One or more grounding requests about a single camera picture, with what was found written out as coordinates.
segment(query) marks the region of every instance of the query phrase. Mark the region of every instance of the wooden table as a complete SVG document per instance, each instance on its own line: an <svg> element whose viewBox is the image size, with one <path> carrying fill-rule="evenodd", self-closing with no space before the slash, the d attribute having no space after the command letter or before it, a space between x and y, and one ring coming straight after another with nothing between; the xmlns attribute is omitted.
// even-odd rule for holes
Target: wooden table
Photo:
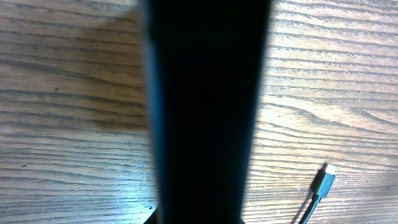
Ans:
<svg viewBox="0 0 398 224"><path fill-rule="evenodd" d="M243 218L398 219L398 2L275 1ZM134 0L0 1L0 223L142 223L157 205Z"/></svg>

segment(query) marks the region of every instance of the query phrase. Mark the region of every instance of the cable connector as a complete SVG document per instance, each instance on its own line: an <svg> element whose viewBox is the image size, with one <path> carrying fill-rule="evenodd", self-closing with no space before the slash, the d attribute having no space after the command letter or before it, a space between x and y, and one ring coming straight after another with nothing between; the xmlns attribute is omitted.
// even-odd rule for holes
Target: cable connector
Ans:
<svg viewBox="0 0 398 224"><path fill-rule="evenodd" d="M336 177L335 172L336 167L326 163L323 165L322 169L318 170L311 184L311 191L313 193L312 201L298 224L306 224L315 210L315 207L321 202L321 199L328 195Z"/></svg>
<svg viewBox="0 0 398 224"><path fill-rule="evenodd" d="M324 198L328 195L331 185L335 180L336 167L331 164L324 164L322 169L318 170L312 184L311 191L313 194Z"/></svg>

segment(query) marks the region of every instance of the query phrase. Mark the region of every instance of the black object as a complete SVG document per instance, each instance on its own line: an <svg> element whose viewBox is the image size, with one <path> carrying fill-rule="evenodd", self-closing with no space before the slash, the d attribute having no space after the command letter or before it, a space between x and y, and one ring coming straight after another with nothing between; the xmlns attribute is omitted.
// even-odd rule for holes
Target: black object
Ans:
<svg viewBox="0 0 398 224"><path fill-rule="evenodd" d="M318 173L310 187L313 193L312 201L298 224L306 224L318 203L321 202L321 199L328 195L331 185L336 177L335 171L336 167L330 164L324 164L322 169L318 170Z"/></svg>
<svg viewBox="0 0 398 224"><path fill-rule="evenodd" d="M269 11L141 1L158 223L240 222Z"/></svg>

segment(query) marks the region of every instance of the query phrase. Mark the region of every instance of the usb cable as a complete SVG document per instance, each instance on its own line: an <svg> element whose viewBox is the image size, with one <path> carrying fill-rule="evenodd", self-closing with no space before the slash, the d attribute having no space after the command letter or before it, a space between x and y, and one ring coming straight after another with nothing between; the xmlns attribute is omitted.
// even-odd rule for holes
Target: usb cable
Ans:
<svg viewBox="0 0 398 224"><path fill-rule="evenodd" d="M330 164L324 164L322 169L318 170L310 187L313 193L312 201L298 224L306 224L321 199L328 195L330 187L335 180L335 172L336 167Z"/></svg>

